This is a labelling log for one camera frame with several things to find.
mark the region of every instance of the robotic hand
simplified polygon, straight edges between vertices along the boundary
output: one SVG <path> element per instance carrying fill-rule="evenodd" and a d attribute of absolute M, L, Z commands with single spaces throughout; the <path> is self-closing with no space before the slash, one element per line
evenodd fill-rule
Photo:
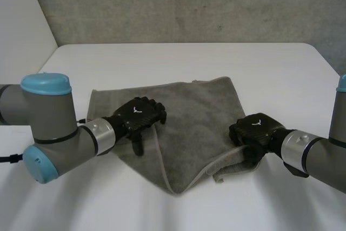
<path fill-rule="evenodd" d="M 251 162 L 259 162 L 266 153 L 275 153 L 282 159 L 283 140 L 294 130 L 286 129 L 282 124 L 263 113 L 246 116 L 229 127 L 229 136 L 235 145 L 245 145 L 244 155 Z M 295 176 L 308 177 L 283 162 L 285 167 Z"/>
<path fill-rule="evenodd" d="M 157 121 L 164 124 L 167 119 L 167 113 L 163 104 L 156 103 L 155 100 L 149 100 L 147 97 L 135 97 L 118 108 L 111 117 L 104 117 L 104 119 L 112 122 L 114 125 L 120 125 L 119 131 L 121 131 L 121 134 L 119 136 L 126 134 L 127 138 L 132 141 L 134 153 L 137 156 L 142 156 L 141 132 L 145 128 L 151 127 Z"/>

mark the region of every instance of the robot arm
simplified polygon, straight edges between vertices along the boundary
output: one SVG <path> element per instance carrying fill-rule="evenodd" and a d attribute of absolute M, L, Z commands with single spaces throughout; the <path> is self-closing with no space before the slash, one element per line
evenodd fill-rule
<path fill-rule="evenodd" d="M 230 126 L 235 143 L 248 145 L 247 156 L 260 161 L 266 153 L 279 156 L 299 177 L 312 177 L 346 193 L 346 76 L 337 88 L 329 139 L 299 130 L 288 130 L 259 113 Z"/>
<path fill-rule="evenodd" d="M 109 152 L 124 136 L 141 156 L 141 131 L 166 120 L 165 107 L 144 97 L 134 98 L 109 117 L 78 127 L 71 91 L 69 78 L 62 74 L 34 74 L 24 77 L 21 85 L 0 85 L 0 122 L 30 125 L 35 143 L 22 158 L 40 183 Z M 19 156 L 14 157 L 10 162 L 18 161 Z"/>

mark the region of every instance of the table surface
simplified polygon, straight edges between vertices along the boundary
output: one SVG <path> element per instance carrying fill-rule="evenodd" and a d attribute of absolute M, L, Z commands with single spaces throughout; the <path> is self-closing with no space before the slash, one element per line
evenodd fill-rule
<path fill-rule="evenodd" d="M 77 118 L 92 89 L 229 76 L 247 115 L 328 136 L 338 75 L 301 43 L 86 44 L 58 48 L 41 71 L 70 77 Z M 0 154 L 32 144 L 29 127 L 1 127 Z M 346 195 L 292 176 L 274 155 L 252 173 L 161 191 L 114 154 L 42 185 L 22 163 L 0 167 L 1 230 L 344 230 Z"/>

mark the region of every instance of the light blue joint cap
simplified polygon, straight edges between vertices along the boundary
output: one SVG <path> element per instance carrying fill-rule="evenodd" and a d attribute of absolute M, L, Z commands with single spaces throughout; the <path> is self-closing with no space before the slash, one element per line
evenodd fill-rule
<path fill-rule="evenodd" d="M 336 91 L 346 92 L 346 74 L 340 77 L 339 85 L 337 86 Z"/>
<path fill-rule="evenodd" d="M 50 159 L 35 146 L 26 148 L 23 153 L 23 161 L 31 176 L 39 183 L 48 183 L 59 177 L 59 173 Z"/>
<path fill-rule="evenodd" d="M 27 92 L 59 96 L 72 92 L 68 76 L 60 73 L 39 73 L 25 76 L 21 81 L 21 88 Z"/>

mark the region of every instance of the towel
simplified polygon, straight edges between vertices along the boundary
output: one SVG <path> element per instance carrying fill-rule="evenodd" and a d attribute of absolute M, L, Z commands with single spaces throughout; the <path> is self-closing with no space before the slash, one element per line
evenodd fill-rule
<path fill-rule="evenodd" d="M 181 194 L 213 176 L 256 169 L 244 148 L 229 138 L 229 126 L 245 116 L 228 77 L 212 81 L 176 82 L 151 87 L 93 90 L 88 118 L 110 116 L 134 97 L 146 96 L 166 107 L 166 124 L 142 132 L 144 155 L 138 157 L 131 141 L 123 138 L 111 151 L 144 178 L 172 194 Z"/>

